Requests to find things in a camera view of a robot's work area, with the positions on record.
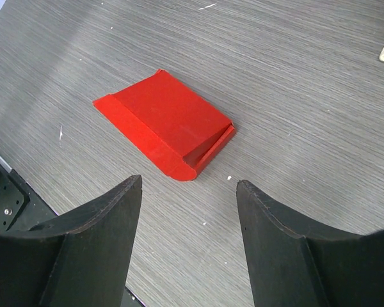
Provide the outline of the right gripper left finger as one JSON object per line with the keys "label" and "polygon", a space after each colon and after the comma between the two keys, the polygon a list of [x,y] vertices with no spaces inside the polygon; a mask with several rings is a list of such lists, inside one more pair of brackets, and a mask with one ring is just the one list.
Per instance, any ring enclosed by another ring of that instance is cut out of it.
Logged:
{"label": "right gripper left finger", "polygon": [[133,175],[58,217],[0,233],[0,306],[120,306],[141,199]]}

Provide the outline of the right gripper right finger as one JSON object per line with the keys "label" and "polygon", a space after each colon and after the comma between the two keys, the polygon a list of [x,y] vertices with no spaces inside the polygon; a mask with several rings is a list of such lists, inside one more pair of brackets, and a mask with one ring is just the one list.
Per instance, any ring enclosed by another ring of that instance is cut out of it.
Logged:
{"label": "right gripper right finger", "polygon": [[248,180],[236,199],[256,306],[384,306],[384,230],[328,226]]}

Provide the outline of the red cardboard paper box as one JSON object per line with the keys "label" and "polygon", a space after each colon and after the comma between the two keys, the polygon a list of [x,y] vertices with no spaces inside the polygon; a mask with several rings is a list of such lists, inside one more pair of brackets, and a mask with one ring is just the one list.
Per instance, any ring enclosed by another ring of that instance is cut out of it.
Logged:
{"label": "red cardboard paper box", "polygon": [[165,70],[94,101],[166,176],[192,181],[236,133],[230,118]]}

